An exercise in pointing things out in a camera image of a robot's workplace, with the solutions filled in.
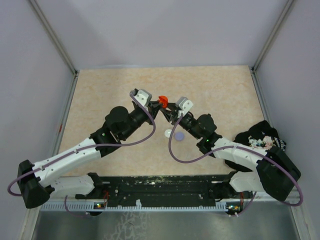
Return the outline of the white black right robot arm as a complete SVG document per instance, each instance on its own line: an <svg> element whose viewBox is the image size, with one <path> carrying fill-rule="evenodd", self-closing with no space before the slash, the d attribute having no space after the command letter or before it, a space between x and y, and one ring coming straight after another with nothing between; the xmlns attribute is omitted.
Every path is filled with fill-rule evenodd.
<svg viewBox="0 0 320 240"><path fill-rule="evenodd" d="M223 185L223 192L229 198L235 198L240 192L265 192L272 198L285 202L293 189L302 190L298 185L301 172L274 143L253 146L228 140L216 133L212 116L202 114L194 118L190 113L193 103L183 99L177 103L165 103L161 112L174 128L178 126L198 139L197 147L204 157L211 156L234 163L246 171L236 170L228 182Z"/></svg>

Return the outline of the white round charging case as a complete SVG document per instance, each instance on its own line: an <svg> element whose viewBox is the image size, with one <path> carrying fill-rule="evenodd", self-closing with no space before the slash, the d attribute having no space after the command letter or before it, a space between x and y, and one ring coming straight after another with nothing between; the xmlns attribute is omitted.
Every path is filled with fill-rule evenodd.
<svg viewBox="0 0 320 240"><path fill-rule="evenodd" d="M166 129L166 130L164 131L164 136L165 136L166 138L169 138L170 135L171 135L171 132L172 132L171 129Z"/></svg>

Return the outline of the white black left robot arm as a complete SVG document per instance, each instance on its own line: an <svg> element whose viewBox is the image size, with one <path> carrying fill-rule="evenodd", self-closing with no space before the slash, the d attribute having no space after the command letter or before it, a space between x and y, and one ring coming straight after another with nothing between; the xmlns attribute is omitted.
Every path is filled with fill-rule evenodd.
<svg viewBox="0 0 320 240"><path fill-rule="evenodd" d="M95 199L103 195L104 186L95 173L65 180L61 177L82 164L101 159L120 147L138 145L152 136L150 133L141 140L125 142L144 123L154 127L163 106L143 89L134 89L129 96L134 107L132 112L124 106L116 106L105 117L102 127L76 146L45 160L31 163L26 159L18 165L16 183L20 192L17 196L22 197L26 208L39 207L58 193L90 195Z"/></svg>

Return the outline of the purple round charging case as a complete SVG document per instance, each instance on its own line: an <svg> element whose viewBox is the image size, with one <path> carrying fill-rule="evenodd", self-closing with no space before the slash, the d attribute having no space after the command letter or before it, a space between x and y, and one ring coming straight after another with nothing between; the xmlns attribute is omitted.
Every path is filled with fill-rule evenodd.
<svg viewBox="0 0 320 240"><path fill-rule="evenodd" d="M178 142L181 142L185 139L185 134L183 132L176 132L174 134L174 139Z"/></svg>

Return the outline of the orange round charging case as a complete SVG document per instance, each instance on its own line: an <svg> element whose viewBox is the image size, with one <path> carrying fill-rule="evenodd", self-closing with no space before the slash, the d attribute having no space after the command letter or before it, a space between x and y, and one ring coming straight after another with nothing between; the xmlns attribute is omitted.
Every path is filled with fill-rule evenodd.
<svg viewBox="0 0 320 240"><path fill-rule="evenodd" d="M159 103L162 105L162 108L163 108L163 109L166 109L166 108L168 107L169 101L168 101L168 98L167 98L166 96L160 95L160 96L158 97L158 101L159 101Z"/></svg>

